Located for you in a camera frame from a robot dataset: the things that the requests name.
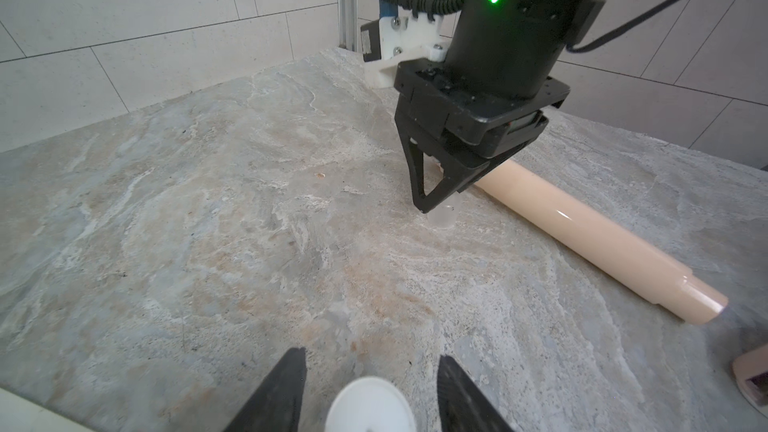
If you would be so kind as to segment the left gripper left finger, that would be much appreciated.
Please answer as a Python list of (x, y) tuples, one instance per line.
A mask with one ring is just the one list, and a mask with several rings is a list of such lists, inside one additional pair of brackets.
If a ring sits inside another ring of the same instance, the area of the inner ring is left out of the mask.
[(289, 348), (226, 426), (226, 432), (296, 432), (307, 377), (306, 349)]

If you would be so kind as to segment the white glue stick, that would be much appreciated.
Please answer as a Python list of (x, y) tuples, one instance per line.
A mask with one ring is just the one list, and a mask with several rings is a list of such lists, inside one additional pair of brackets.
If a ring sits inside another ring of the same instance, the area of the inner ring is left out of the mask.
[(456, 205), (444, 202), (427, 214), (429, 224), (436, 228), (453, 227), (458, 218)]

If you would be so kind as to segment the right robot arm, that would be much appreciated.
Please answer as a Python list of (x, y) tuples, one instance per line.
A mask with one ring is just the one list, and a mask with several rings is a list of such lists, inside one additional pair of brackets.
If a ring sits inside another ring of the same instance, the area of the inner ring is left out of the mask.
[(362, 27), (366, 78), (399, 94), (395, 123), (425, 213), (538, 138), (544, 109), (569, 94), (551, 76), (563, 52), (593, 51), (661, 12), (586, 42), (603, 0), (379, 1), (407, 16)]

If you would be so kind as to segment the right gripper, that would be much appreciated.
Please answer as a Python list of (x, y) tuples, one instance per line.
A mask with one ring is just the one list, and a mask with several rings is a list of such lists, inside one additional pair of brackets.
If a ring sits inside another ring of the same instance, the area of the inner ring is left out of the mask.
[(394, 87), (412, 200), (424, 214), (508, 159), (507, 151), (536, 140), (548, 125), (544, 109), (560, 107), (570, 92), (551, 77), (530, 99), (473, 92), (425, 58), (399, 63)]

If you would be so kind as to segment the cream white envelope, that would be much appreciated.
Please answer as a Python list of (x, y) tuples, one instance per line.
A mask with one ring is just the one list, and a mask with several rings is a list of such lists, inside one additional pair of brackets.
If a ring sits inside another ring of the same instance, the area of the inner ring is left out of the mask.
[(1, 432), (91, 432), (91, 429), (1, 390)]

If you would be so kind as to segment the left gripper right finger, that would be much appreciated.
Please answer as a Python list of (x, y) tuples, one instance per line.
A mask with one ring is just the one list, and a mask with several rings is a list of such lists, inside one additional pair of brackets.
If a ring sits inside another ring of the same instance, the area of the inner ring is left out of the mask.
[(507, 421), (451, 356), (440, 357), (436, 391), (443, 432), (513, 432)]

